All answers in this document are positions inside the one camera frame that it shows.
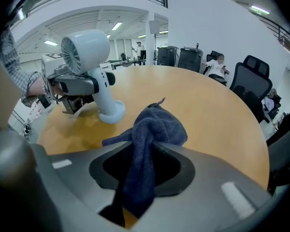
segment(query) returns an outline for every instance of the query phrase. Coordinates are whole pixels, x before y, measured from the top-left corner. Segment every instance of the white column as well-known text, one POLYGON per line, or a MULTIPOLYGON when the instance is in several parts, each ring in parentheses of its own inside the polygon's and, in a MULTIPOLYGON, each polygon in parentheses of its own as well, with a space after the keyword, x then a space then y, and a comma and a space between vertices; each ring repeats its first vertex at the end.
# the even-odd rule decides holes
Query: white column
POLYGON ((146 43, 146 65, 153 65, 154 64, 154 48, 155 48, 155 42, 154 42, 154 35, 150 34, 150 28, 149 28, 149 21, 153 21, 155 19, 154 12, 149 11, 146 16, 145 21, 145 43, 146 43))
POLYGON ((117 41, 116 41, 116 39, 114 39, 114 46, 115 46, 116 59, 119 59, 118 49, 117 49, 117 41))

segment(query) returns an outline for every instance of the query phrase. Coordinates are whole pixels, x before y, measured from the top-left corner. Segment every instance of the wooden tabletop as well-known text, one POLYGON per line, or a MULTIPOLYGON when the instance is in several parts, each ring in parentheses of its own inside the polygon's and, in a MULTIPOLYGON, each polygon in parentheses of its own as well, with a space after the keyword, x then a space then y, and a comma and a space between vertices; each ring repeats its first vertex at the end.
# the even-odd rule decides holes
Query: wooden tabletop
POLYGON ((211 78, 176 67, 132 66, 113 73, 112 94, 126 106, 122 120, 114 125, 101 122, 94 102, 74 115, 63 114, 59 104, 38 140, 48 154, 101 147, 103 139, 132 127, 146 106, 165 97, 161 106, 187 131, 184 147, 227 161, 266 189, 269 156, 264 135, 253 113, 232 91, 211 78))

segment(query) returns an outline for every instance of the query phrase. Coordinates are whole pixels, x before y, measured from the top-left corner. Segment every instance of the dark blue cloth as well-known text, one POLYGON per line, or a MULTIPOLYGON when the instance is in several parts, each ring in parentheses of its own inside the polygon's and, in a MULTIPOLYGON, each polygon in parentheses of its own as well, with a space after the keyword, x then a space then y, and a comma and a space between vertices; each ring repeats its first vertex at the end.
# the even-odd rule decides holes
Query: dark blue cloth
POLYGON ((159 106, 164 99, 146 107, 136 118, 133 128, 102 142, 102 145, 106 146, 122 141, 133 141, 132 164, 122 189, 122 204, 138 218, 151 205, 155 197, 152 142, 183 145, 188 138, 180 121, 159 106))

